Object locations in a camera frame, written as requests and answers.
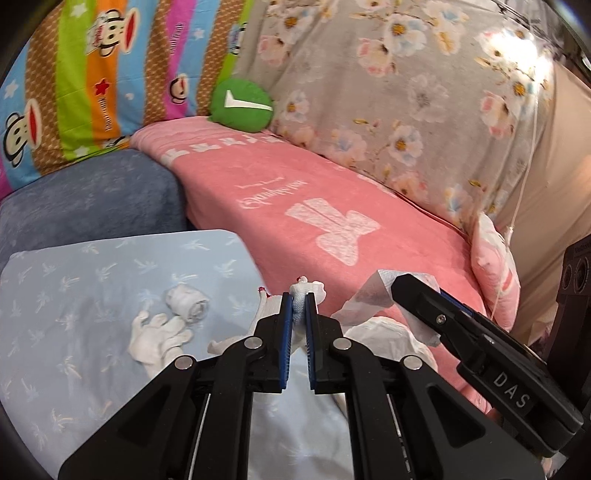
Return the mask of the white sock with red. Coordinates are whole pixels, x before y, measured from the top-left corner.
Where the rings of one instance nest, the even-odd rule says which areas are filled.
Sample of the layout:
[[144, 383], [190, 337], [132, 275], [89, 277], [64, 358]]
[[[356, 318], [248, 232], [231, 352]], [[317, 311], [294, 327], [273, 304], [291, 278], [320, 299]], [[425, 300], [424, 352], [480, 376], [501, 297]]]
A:
[[[312, 294], [315, 297], [315, 306], [324, 302], [327, 294], [325, 293], [325, 284], [320, 281], [310, 281], [306, 276], [297, 278], [297, 282], [290, 286], [288, 293], [293, 297], [293, 327], [291, 328], [291, 346], [290, 353], [294, 354], [297, 349], [305, 348], [305, 297]], [[256, 331], [257, 322], [260, 319], [269, 317], [280, 312], [281, 296], [270, 295], [266, 288], [259, 288], [259, 306], [256, 310], [256, 315], [249, 325], [249, 330], [243, 336], [230, 337], [222, 341], [211, 341], [207, 346], [209, 354], [220, 355], [227, 347], [238, 340], [245, 339], [254, 335]]]

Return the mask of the white lined trash bin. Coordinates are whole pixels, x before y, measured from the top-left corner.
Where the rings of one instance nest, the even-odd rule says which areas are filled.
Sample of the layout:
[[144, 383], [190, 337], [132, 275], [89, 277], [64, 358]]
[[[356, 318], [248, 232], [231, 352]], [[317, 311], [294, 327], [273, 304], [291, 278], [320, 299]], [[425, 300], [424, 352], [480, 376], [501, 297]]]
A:
[[431, 350], [406, 325], [389, 317], [373, 317], [359, 325], [346, 327], [344, 336], [362, 343], [377, 356], [400, 361], [407, 355], [416, 355], [439, 371]]

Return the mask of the pink white pillow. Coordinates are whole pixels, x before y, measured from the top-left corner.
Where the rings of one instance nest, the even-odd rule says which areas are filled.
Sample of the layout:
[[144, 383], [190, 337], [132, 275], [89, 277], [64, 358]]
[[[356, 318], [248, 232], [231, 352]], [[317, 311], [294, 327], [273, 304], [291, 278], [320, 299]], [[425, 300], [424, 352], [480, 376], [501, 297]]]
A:
[[511, 251], [485, 213], [479, 214], [474, 225], [471, 266], [493, 320], [510, 331], [520, 302], [520, 280]]

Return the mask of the white glove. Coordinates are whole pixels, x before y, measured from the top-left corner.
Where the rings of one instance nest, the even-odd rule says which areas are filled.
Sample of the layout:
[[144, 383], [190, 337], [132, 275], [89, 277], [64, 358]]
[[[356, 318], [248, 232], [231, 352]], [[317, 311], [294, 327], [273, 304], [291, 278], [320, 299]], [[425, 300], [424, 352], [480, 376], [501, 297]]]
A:
[[192, 338], [193, 332], [181, 317], [168, 318], [164, 313], [150, 316], [142, 310], [131, 322], [128, 353], [153, 379], [183, 354], [182, 346]]

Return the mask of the patterned white rolled sock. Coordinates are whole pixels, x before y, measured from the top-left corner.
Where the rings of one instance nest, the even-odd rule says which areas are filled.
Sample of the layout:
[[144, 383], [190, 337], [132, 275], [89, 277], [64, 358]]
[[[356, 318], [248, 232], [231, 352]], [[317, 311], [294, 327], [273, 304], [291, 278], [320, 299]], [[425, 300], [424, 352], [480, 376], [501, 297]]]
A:
[[187, 323], [204, 320], [211, 300], [190, 285], [178, 284], [165, 293], [165, 303], [171, 312]]

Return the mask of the beige curtain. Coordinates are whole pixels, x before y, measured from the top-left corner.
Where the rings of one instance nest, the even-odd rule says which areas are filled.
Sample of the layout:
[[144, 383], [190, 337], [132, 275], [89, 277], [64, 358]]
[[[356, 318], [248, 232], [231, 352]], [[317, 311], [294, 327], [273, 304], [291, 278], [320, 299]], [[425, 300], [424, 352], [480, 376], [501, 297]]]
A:
[[510, 249], [521, 293], [511, 334], [532, 344], [554, 322], [565, 250], [590, 233], [590, 88], [561, 65], [553, 113], [517, 199], [514, 192], [495, 224], [504, 231], [518, 213]]

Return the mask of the light blue palm tablecloth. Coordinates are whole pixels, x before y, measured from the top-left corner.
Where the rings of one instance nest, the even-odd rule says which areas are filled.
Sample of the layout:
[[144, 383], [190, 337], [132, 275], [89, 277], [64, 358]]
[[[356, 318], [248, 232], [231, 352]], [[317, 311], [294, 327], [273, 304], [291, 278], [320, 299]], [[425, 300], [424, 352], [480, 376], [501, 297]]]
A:
[[[141, 311], [172, 316], [165, 292], [208, 298], [183, 352], [245, 335], [266, 286], [242, 240], [224, 230], [101, 240], [14, 254], [1, 273], [1, 403], [53, 478], [149, 378], [127, 349]], [[249, 479], [353, 479], [348, 422], [308, 387], [307, 356], [287, 390], [253, 398]]]

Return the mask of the pink bow blanket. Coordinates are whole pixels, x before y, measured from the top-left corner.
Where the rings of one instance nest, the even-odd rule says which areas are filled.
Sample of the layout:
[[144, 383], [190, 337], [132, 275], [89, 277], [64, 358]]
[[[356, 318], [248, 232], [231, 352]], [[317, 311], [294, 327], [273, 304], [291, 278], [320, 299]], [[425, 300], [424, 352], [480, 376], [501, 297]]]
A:
[[460, 302], [485, 308], [455, 228], [269, 131], [186, 117], [148, 125], [130, 144], [179, 179], [195, 227], [238, 234], [270, 291], [300, 276], [321, 281], [321, 311], [332, 315], [375, 272], [396, 270], [430, 274]]

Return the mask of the grey floral sheet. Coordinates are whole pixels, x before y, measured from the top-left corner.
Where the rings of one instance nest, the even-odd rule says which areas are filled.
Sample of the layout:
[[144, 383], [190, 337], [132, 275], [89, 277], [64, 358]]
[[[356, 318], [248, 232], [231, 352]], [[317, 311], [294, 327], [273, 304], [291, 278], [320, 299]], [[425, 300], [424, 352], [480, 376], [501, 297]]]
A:
[[235, 76], [270, 128], [470, 232], [522, 179], [554, 96], [552, 46], [477, 1], [256, 1]]

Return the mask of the blue-grey velvet cushion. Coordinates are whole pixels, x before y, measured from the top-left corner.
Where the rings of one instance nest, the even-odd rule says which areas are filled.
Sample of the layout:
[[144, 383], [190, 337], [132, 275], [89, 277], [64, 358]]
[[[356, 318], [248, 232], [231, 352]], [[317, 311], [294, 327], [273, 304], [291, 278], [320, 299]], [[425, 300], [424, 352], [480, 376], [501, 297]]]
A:
[[187, 229], [185, 195], [134, 149], [92, 157], [1, 201], [1, 264], [23, 251]]

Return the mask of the green check mark cushion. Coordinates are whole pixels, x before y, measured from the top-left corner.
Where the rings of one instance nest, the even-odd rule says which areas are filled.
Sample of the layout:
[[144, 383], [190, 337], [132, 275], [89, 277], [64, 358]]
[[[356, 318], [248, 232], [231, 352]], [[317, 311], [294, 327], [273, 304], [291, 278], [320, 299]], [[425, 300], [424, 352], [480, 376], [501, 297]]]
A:
[[209, 119], [246, 133], [266, 129], [273, 119], [273, 100], [256, 83], [239, 78], [221, 81], [212, 92]]

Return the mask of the colourful monkey cartoon sheet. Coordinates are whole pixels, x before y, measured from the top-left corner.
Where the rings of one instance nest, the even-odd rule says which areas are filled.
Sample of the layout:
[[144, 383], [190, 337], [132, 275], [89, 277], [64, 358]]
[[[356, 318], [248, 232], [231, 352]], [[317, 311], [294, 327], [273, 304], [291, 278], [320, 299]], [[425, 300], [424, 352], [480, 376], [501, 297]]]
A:
[[248, 1], [62, 1], [1, 86], [1, 192], [203, 115], [235, 65]]

